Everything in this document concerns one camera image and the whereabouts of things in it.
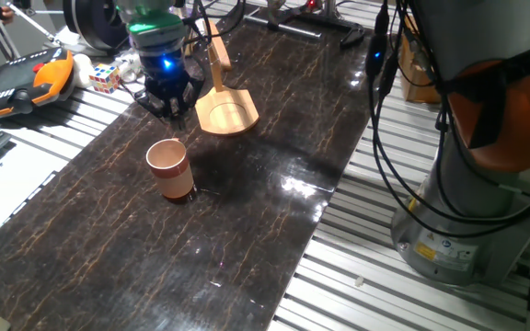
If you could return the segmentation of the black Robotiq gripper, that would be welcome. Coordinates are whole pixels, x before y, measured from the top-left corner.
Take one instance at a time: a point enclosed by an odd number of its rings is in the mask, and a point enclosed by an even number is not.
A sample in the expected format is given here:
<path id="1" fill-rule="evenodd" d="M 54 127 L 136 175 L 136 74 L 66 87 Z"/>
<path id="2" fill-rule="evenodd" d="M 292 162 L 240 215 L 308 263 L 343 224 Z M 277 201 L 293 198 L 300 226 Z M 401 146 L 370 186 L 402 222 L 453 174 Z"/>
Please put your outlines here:
<path id="1" fill-rule="evenodd" d="M 172 117 L 194 108 L 204 80 L 190 77 L 185 67 L 183 40 L 172 40 L 138 51 L 147 88 L 134 93 L 138 105 L 158 119 L 166 119 L 164 103 L 172 98 Z"/>

